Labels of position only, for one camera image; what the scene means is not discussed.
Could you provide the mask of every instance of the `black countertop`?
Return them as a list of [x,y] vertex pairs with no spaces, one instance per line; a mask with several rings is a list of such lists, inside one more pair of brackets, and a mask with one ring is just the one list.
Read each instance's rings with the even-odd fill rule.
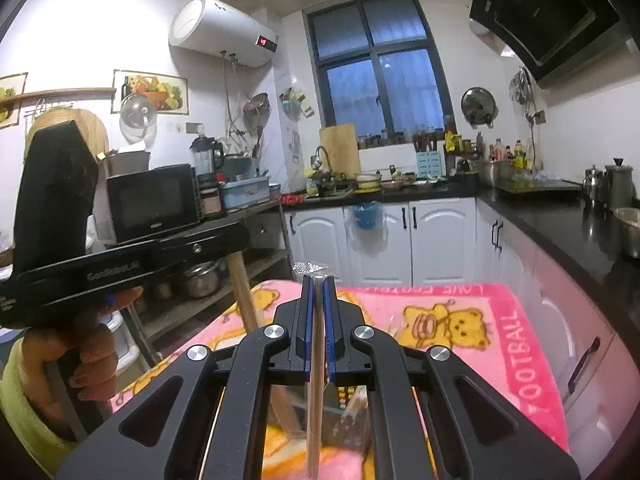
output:
[[640,260],[623,254],[620,225],[609,211],[584,208],[582,201],[506,199],[499,191],[474,192],[460,183],[323,198],[284,206],[284,210],[339,207],[374,200],[397,203],[472,196],[523,231],[571,276],[604,314],[640,368]]
[[411,186],[395,191],[382,190],[375,193],[352,193],[345,197],[308,198],[296,205],[283,205],[286,212],[321,209],[325,207],[342,207],[365,202],[398,203],[411,200],[437,200],[439,198],[473,197],[476,190],[465,187],[459,182],[439,182],[433,187]]

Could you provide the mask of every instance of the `fruit picture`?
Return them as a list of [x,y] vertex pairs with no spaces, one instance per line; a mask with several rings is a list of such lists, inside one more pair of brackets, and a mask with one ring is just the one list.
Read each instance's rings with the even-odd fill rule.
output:
[[24,93],[27,74],[13,74],[0,77],[0,128],[15,126],[20,121],[20,101],[2,100]]
[[116,93],[111,103],[111,113],[118,113],[122,100],[130,94],[138,93],[147,97],[159,113],[189,113],[187,80],[182,77],[114,70],[113,85]]

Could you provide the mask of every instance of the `finger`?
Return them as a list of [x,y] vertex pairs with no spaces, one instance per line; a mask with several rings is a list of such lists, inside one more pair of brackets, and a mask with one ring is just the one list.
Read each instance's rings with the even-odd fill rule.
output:
[[56,361],[73,342],[67,334],[53,328],[30,328],[22,340],[23,364],[28,368],[39,368],[43,362]]
[[116,394],[116,378],[112,377],[97,386],[88,386],[78,394],[80,400],[109,400]]
[[93,363],[82,363],[76,368],[75,373],[69,379],[72,388],[81,388],[82,386],[97,386],[111,379],[118,367],[118,356],[109,354],[104,359]]
[[80,343],[80,360],[83,363],[93,363],[112,354],[114,349],[111,330],[106,325],[99,325]]
[[107,314],[111,314],[112,312],[122,310],[123,308],[136,301],[137,298],[142,296],[143,291],[144,289],[141,286],[135,286],[134,288],[116,292],[113,304],[110,304],[109,306],[106,306],[104,309],[102,309],[100,311],[100,315],[106,316]]

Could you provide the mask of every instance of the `water heater display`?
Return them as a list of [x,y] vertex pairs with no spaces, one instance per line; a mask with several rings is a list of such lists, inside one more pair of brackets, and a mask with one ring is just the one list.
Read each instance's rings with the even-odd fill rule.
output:
[[255,44],[263,46],[264,48],[266,48],[267,50],[271,50],[272,52],[275,52],[278,47],[277,43],[268,40],[264,36],[258,36],[258,41],[256,41]]

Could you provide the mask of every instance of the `hand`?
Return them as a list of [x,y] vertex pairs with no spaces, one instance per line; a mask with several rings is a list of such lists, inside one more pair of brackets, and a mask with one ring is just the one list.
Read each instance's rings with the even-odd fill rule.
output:
[[[125,308],[141,294],[142,287],[124,290],[115,295],[113,306],[100,311],[100,316]],[[69,380],[78,388],[81,400],[109,400],[116,394],[115,372],[118,357],[115,353],[113,334],[106,325],[97,326],[89,334],[53,328],[30,328],[18,349],[18,375],[24,395],[29,399],[41,420],[52,431],[65,432],[68,424],[62,407],[56,401],[45,364],[61,358],[68,350],[79,347],[81,364]]]

